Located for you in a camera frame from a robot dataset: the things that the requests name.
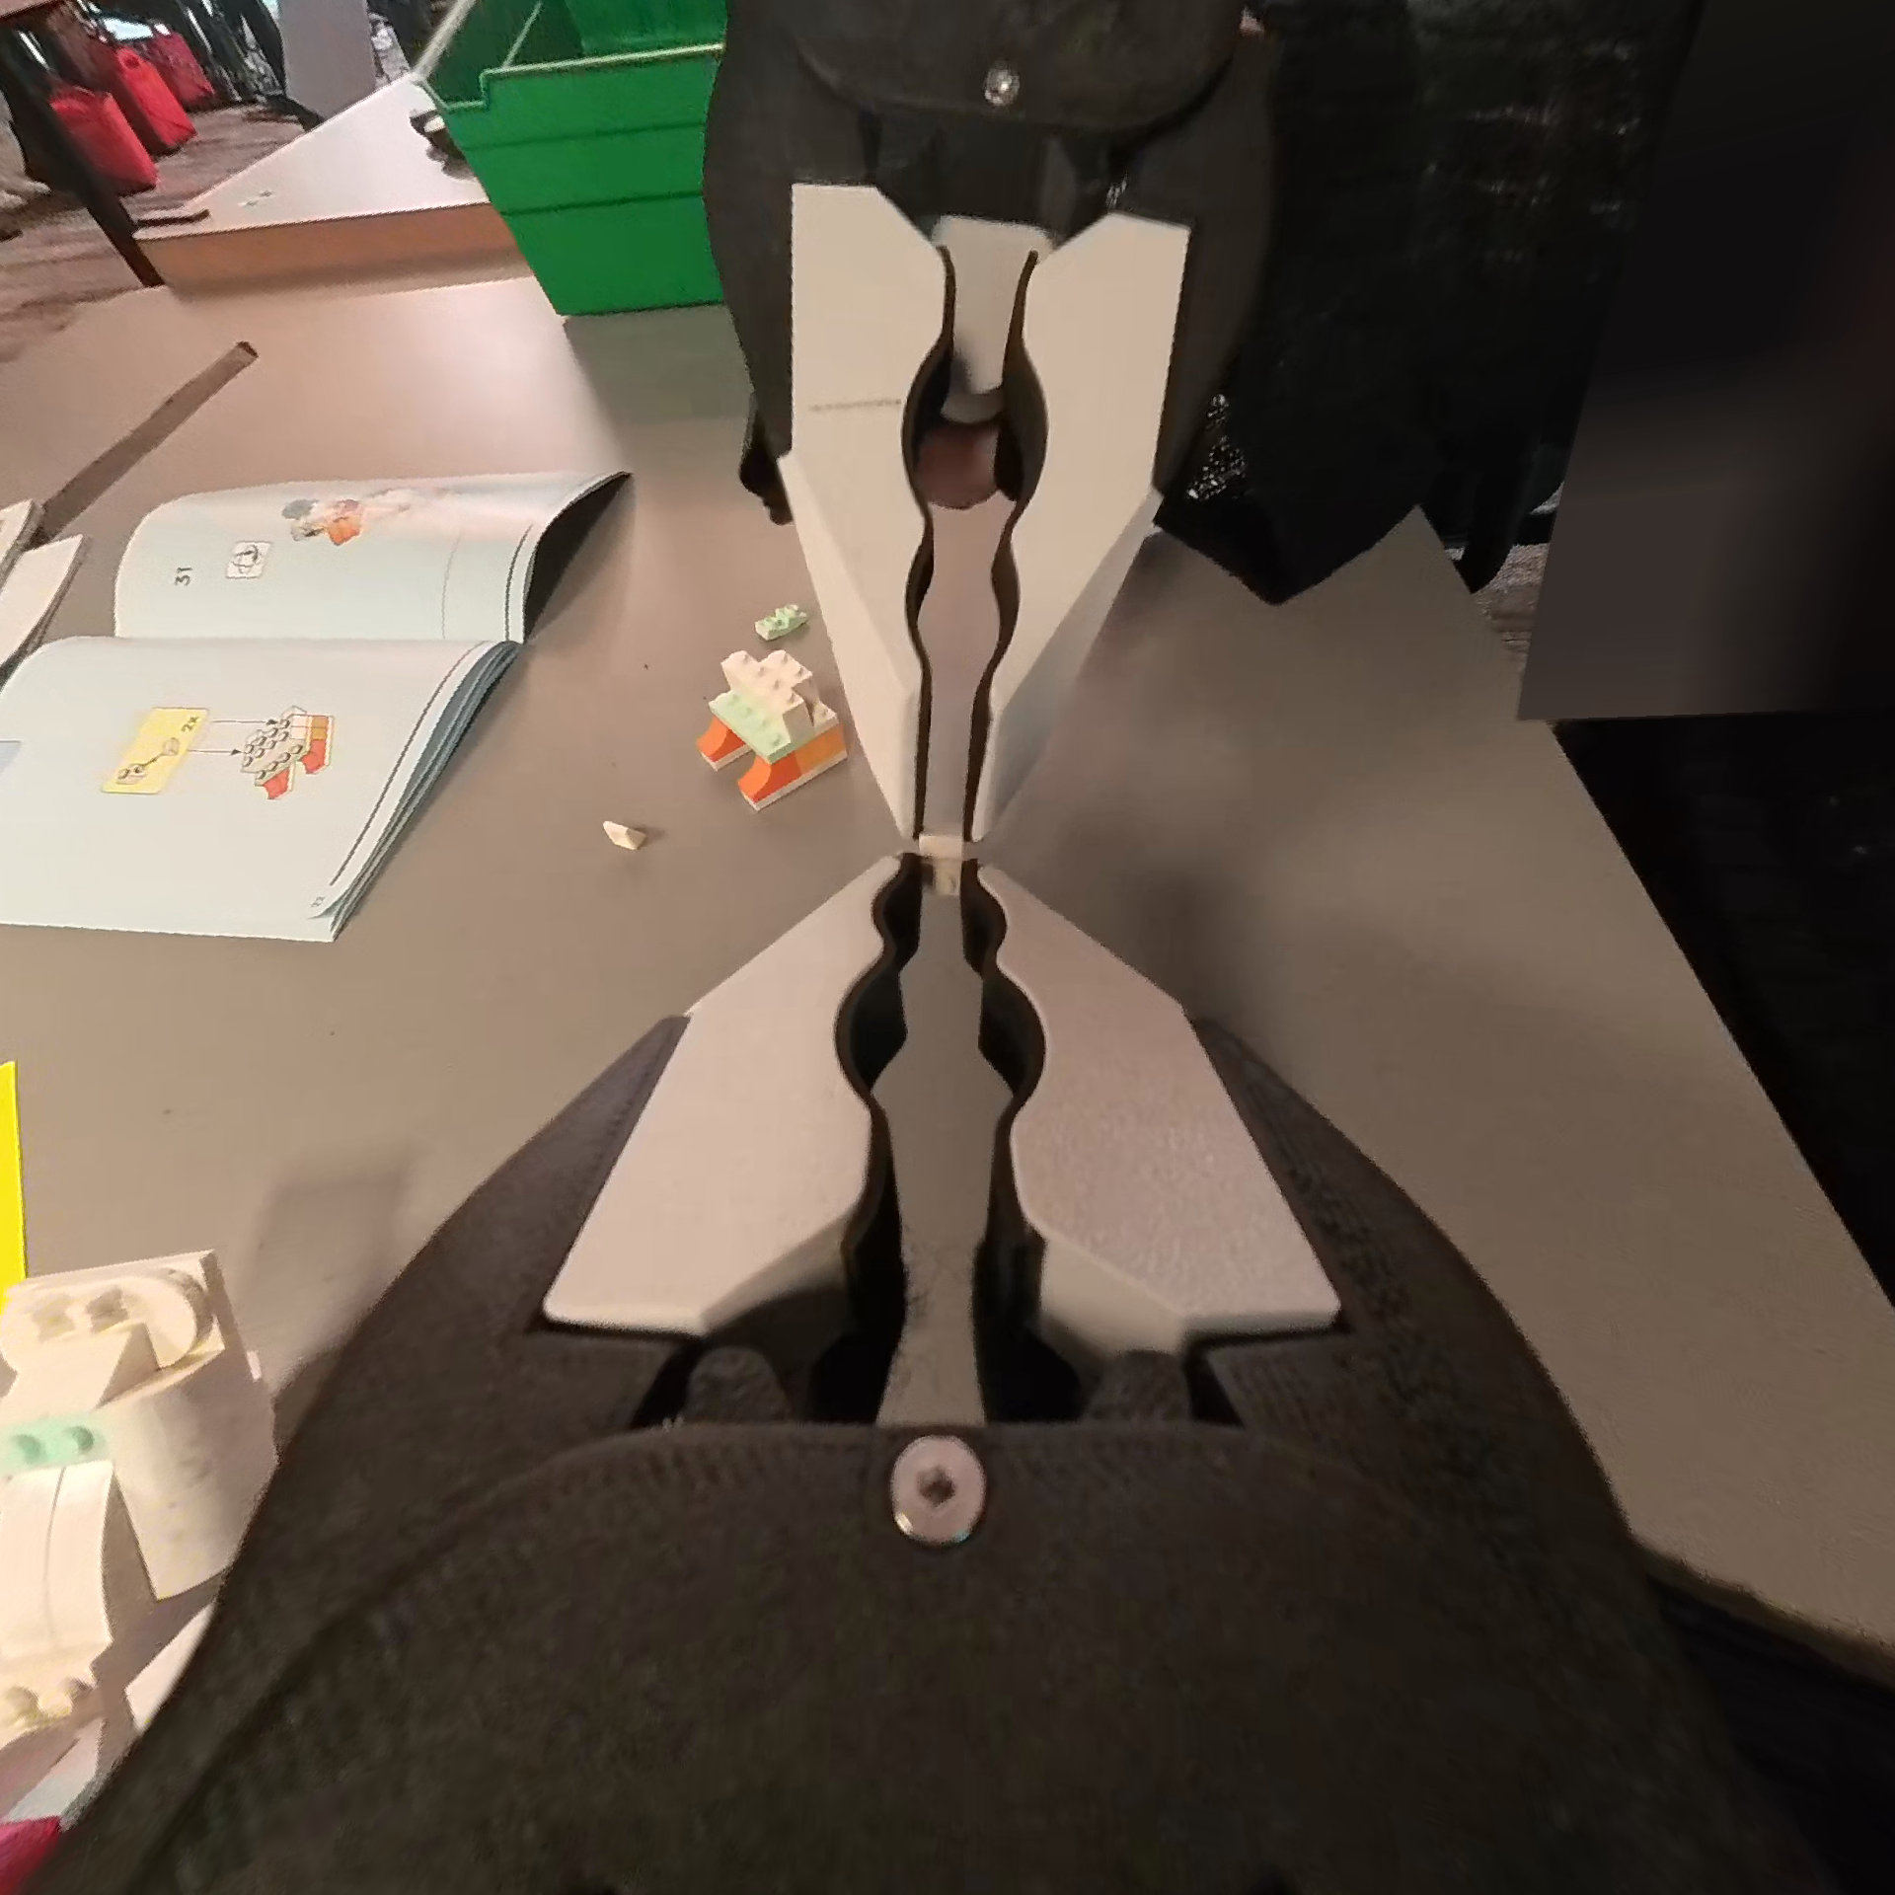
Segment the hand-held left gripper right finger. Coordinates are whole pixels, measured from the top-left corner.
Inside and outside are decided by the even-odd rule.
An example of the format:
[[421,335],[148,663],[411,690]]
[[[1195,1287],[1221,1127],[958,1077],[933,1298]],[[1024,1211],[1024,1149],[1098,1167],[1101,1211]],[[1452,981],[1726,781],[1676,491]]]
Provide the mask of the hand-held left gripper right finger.
[[963,877],[1004,1329],[1332,1329],[1338,1294],[1188,1010],[1013,877]]

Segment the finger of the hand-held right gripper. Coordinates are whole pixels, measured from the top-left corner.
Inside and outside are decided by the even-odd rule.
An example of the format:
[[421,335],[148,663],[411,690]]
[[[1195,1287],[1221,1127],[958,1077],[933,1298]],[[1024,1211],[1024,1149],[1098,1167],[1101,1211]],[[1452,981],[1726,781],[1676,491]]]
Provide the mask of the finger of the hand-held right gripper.
[[954,270],[879,189],[792,195],[792,444],[779,459],[860,753],[918,838],[928,658],[917,641],[933,528],[911,471],[922,392],[954,335]]
[[1106,214],[1022,278],[1004,391],[1024,481],[995,556],[1004,634],[977,701],[969,841],[1032,777],[1154,528],[1188,260],[1188,225]]

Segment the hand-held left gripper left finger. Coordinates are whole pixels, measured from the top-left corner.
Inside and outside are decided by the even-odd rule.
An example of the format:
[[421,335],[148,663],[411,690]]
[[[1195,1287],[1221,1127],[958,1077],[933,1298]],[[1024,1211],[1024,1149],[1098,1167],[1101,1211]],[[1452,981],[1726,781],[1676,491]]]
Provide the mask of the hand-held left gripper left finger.
[[734,1331],[844,1291],[886,1183],[874,1083],[906,1046],[922,857],[879,858],[685,1016],[542,1311]]

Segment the orange and white lego assembly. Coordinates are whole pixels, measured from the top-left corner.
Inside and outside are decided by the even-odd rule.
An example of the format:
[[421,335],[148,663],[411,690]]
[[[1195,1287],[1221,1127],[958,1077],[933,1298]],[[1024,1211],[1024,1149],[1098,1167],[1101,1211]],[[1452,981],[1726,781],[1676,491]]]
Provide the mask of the orange and white lego assembly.
[[840,716],[790,650],[739,650],[720,668],[724,690],[706,706],[698,756],[717,772],[739,767],[739,792],[752,810],[790,799],[849,760]]

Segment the open lego instruction booklet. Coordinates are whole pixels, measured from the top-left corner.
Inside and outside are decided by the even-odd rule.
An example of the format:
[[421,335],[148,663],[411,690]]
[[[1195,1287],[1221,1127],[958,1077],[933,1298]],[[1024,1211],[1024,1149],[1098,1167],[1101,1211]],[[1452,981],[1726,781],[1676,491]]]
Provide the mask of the open lego instruction booklet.
[[7,928],[332,941],[628,474],[186,493],[2,692]]

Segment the large white lego assembly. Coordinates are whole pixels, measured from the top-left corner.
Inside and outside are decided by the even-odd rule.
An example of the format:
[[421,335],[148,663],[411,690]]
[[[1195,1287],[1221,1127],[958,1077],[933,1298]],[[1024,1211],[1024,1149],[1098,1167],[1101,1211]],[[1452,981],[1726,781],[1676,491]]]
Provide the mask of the large white lego assembly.
[[276,1466],[214,1250],[38,1275],[2,1314],[5,1802],[114,1755],[208,1624]]

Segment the person's right hand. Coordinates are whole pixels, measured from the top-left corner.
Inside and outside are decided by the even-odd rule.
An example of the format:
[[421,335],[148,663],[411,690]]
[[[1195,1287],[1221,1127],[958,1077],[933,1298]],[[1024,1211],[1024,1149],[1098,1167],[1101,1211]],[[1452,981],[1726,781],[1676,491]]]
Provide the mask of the person's right hand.
[[917,444],[917,493],[932,508],[973,509],[1022,497],[1022,459],[1004,416],[935,416]]

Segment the green plastic bin stack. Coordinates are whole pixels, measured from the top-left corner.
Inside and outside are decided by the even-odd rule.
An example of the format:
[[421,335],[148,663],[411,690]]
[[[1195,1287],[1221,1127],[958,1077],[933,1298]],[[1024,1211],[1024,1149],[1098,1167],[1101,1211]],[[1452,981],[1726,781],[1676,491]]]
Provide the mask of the green plastic bin stack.
[[726,1],[449,5],[419,65],[553,308],[724,300],[706,231],[706,106]]

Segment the grey table with wooden edge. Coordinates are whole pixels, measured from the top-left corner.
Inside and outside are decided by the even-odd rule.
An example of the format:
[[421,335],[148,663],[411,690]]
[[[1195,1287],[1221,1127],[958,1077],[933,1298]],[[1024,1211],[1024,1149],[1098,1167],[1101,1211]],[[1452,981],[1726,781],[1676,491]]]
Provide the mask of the grey table with wooden edge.
[[527,270],[480,177],[419,129],[435,99],[400,77],[203,189],[138,241],[177,292],[427,288]]

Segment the white board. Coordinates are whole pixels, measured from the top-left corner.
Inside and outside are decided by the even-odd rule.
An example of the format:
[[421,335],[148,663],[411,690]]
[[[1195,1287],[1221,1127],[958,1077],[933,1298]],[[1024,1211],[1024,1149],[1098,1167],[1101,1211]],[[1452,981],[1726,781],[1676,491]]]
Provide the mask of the white board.
[[324,123],[371,97],[380,86],[367,1],[278,1],[284,92],[300,117]]

